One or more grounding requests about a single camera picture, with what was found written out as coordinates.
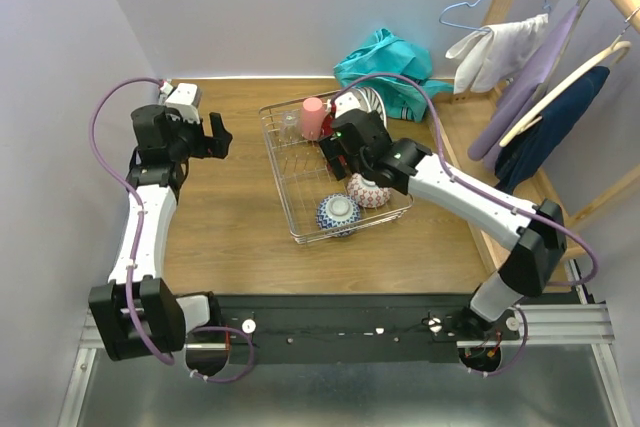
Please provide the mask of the white blue striped plate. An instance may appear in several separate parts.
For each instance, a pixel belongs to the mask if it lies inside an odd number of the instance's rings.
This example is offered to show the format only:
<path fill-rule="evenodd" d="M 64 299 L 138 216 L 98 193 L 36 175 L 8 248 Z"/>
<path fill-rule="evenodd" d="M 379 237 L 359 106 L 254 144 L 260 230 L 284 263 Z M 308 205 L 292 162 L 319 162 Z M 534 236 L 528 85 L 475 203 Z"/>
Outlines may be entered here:
<path fill-rule="evenodd" d="M 387 127 L 387 116 L 384 102 L 380 94 L 371 87 L 354 87 L 345 94 L 343 106 L 348 110 L 358 109 L 364 112 L 375 112 Z"/>

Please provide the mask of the red white patterned bowl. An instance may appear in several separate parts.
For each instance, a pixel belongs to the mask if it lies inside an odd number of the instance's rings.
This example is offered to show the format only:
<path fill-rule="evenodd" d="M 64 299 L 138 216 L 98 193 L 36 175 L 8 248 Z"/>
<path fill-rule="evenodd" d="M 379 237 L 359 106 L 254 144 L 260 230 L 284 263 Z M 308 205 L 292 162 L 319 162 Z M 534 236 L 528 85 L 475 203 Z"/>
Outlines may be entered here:
<path fill-rule="evenodd" d="M 347 194 L 363 208 L 384 206 L 391 198 L 391 189 L 379 187 L 359 173 L 354 173 L 347 183 Z"/>

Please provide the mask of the pink plastic cup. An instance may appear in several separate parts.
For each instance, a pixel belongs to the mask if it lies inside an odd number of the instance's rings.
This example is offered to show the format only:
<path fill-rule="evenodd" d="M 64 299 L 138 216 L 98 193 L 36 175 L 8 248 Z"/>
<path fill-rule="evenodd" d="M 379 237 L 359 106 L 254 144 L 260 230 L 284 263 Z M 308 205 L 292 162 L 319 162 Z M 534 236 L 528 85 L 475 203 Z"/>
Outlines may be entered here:
<path fill-rule="evenodd" d="M 310 141 L 318 140 L 325 117 L 323 101 L 318 97 L 306 98 L 300 110 L 299 129 L 302 137 Z"/>

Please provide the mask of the wire dish rack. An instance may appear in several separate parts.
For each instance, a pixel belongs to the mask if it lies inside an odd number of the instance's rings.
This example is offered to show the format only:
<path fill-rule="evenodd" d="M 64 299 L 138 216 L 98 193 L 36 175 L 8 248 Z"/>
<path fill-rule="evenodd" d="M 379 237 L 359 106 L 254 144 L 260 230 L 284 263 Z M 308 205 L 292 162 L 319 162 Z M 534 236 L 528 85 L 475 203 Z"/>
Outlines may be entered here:
<path fill-rule="evenodd" d="M 298 129 L 301 98 L 262 107 L 258 111 L 268 158 L 284 215 L 299 244 L 324 240 L 400 218 L 413 205 L 410 196 L 392 193 L 383 206 L 362 208 L 355 222 L 343 227 L 321 227 L 317 208 L 332 194 L 345 194 L 348 180 L 338 180 L 318 143 Z"/>

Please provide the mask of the clear glass cup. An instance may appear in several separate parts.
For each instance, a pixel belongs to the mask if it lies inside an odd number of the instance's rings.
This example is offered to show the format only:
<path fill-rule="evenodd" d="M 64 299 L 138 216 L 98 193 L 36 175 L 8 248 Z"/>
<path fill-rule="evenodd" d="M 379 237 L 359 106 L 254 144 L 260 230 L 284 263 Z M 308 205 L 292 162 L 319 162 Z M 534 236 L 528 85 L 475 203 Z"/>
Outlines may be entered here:
<path fill-rule="evenodd" d="M 285 111 L 282 114 L 279 137 L 283 144 L 291 144 L 302 138 L 300 133 L 300 117 L 298 110 Z"/>

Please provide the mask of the blue patterned bowl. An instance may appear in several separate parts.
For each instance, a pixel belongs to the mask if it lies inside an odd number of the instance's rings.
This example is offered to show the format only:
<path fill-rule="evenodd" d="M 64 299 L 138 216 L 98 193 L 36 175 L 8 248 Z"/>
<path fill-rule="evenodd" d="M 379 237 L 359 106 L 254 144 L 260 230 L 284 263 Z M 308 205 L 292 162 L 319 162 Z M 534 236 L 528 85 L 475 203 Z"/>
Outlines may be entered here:
<path fill-rule="evenodd" d="M 324 198 L 316 209 L 315 220 L 322 230 L 340 230 L 332 234 L 333 237 L 347 237 L 355 230 L 347 226 L 361 219 L 361 211 L 356 201 L 349 195 L 336 193 Z"/>

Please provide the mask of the red floral bowl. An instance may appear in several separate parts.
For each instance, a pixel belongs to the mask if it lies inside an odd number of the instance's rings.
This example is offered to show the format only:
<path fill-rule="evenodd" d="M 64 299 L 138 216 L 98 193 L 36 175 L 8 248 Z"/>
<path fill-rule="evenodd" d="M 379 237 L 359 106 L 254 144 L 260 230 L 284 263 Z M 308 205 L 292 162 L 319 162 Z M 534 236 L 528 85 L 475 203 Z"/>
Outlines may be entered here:
<path fill-rule="evenodd" d="M 328 114 L 324 119 L 323 122 L 320 126 L 320 131 L 318 134 L 318 139 L 317 141 L 320 141 L 323 138 L 326 138 L 328 136 L 331 136 L 333 134 L 333 129 L 331 127 L 331 124 L 334 120 L 334 116 L 332 114 Z"/>

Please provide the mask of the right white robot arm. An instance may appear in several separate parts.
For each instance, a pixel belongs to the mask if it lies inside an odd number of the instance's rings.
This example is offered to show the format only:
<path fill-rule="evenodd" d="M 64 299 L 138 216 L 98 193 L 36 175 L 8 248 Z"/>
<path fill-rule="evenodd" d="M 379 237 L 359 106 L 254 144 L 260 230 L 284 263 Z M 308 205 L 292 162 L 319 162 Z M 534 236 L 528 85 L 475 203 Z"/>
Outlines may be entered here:
<path fill-rule="evenodd" d="M 566 250 L 562 210 L 500 192 L 451 167 L 428 147 L 390 137 L 375 112 L 351 110 L 335 119 L 320 148 L 337 179 L 358 173 L 381 188 L 430 201 L 475 225 L 508 256 L 453 316 L 453 330 L 480 339 L 524 297 L 540 296 Z"/>

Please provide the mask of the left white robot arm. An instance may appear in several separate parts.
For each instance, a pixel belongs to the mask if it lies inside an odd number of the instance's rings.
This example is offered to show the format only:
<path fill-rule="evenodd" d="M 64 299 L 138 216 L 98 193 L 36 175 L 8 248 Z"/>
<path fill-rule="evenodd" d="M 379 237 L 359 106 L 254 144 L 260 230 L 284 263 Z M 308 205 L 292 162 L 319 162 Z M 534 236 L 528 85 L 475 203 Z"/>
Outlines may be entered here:
<path fill-rule="evenodd" d="M 178 107 L 146 105 L 131 114 L 137 141 L 127 176 L 129 214 L 107 282 L 90 290 L 88 304 L 104 348 L 114 361 L 153 355 L 174 362 L 188 331 L 201 342 L 214 340 L 220 315 L 195 309 L 186 322 L 176 296 L 163 280 L 169 225 L 192 158 L 223 159 L 233 136 L 217 112 L 205 134 L 200 116 Z"/>

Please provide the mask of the teal cloth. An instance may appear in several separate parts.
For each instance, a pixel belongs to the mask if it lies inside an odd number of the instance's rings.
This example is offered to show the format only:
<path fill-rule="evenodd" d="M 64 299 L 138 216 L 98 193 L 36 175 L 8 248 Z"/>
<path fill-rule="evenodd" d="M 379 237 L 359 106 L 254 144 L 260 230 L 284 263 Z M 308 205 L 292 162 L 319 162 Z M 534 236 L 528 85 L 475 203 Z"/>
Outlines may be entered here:
<path fill-rule="evenodd" d="M 333 68 L 341 86 L 380 72 L 392 72 L 411 79 L 430 99 L 440 93 L 453 92 L 451 83 L 431 78 L 433 64 L 427 49 L 401 39 L 388 29 L 375 31 Z M 380 94 L 388 117 L 414 122 L 424 119 L 427 103 L 406 82 L 393 77 L 379 77 L 359 84 L 359 87 L 364 86 L 372 87 Z"/>

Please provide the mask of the purple garment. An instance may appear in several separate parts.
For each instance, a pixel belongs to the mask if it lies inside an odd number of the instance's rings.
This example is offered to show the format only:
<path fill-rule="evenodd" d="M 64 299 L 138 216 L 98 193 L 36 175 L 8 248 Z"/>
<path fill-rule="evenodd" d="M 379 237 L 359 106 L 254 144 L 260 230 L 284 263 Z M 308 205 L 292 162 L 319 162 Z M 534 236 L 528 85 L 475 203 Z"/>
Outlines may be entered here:
<path fill-rule="evenodd" d="M 493 168 L 501 151 L 500 140 L 534 105 L 534 94 L 549 77 L 578 12 L 579 7 L 574 5 L 562 17 L 504 89 L 490 122 L 468 148 L 467 155 L 472 161 L 483 160 L 487 168 Z"/>

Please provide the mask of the navy garment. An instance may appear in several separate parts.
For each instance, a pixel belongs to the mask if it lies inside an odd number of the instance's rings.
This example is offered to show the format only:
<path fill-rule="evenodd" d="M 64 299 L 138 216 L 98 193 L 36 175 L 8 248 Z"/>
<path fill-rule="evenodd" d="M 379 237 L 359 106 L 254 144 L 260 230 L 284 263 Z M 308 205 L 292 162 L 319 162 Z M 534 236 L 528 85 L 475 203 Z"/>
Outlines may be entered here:
<path fill-rule="evenodd" d="M 542 112 L 540 122 L 502 149 L 495 164 L 498 190 L 512 194 L 537 172 L 586 112 L 609 74 L 606 66 L 591 68 Z"/>

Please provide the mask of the cream plastic hanger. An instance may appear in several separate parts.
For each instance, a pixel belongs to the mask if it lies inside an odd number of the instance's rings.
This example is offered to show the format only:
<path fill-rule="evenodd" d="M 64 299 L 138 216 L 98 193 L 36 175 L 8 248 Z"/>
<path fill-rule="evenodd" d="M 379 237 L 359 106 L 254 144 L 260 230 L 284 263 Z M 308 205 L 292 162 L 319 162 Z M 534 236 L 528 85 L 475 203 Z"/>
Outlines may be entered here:
<path fill-rule="evenodd" d="M 499 141 L 501 148 L 507 147 L 517 136 L 532 128 L 541 121 L 542 112 L 551 105 L 562 93 L 579 80 L 591 68 L 601 64 L 607 58 L 613 56 L 610 66 L 620 62 L 631 50 L 632 43 L 617 37 L 608 47 L 586 60 L 576 70 L 563 79 L 539 102 L 537 102 Z"/>

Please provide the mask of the grey metal hanger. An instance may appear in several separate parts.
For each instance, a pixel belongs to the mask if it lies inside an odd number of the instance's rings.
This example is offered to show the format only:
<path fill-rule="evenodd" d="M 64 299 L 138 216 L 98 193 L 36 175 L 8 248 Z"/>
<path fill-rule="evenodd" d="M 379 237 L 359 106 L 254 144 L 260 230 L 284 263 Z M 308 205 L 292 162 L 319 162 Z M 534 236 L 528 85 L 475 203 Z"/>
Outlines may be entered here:
<path fill-rule="evenodd" d="M 533 99 L 535 101 L 539 101 L 543 98 L 543 96 L 547 93 L 548 91 L 548 87 L 549 87 L 549 83 L 551 81 L 551 78 L 560 62 L 560 60 L 562 59 L 562 56 L 564 54 L 564 52 L 566 51 L 569 42 L 571 40 L 571 36 L 580 20 L 580 17 L 582 15 L 582 13 L 584 12 L 586 6 L 588 5 L 588 3 L 590 2 L 590 0 L 578 0 L 576 2 L 575 5 L 575 15 L 572 18 L 571 23 L 569 24 L 569 26 L 566 28 L 566 35 L 563 39 L 563 42 L 560 44 L 560 47 L 557 51 L 557 53 L 553 56 L 552 60 L 553 63 L 551 64 L 551 67 L 549 68 L 547 75 L 544 79 L 544 81 L 538 86 L 538 88 L 536 89 L 535 93 L 534 93 L 534 97 Z"/>

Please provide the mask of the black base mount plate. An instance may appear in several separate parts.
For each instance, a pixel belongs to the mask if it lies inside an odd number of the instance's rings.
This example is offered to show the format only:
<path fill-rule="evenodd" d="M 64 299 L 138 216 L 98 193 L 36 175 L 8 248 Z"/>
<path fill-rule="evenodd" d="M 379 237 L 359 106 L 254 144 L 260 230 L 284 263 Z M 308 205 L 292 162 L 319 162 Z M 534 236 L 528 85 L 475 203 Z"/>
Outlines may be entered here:
<path fill-rule="evenodd" d="M 489 327 L 463 323 L 464 294 L 216 295 L 201 324 L 200 307 L 180 298 L 187 315 L 185 361 L 212 376 L 227 364 L 462 362 L 494 372 L 502 348 L 580 344 L 595 334 L 601 310 L 550 302 L 511 307 Z"/>

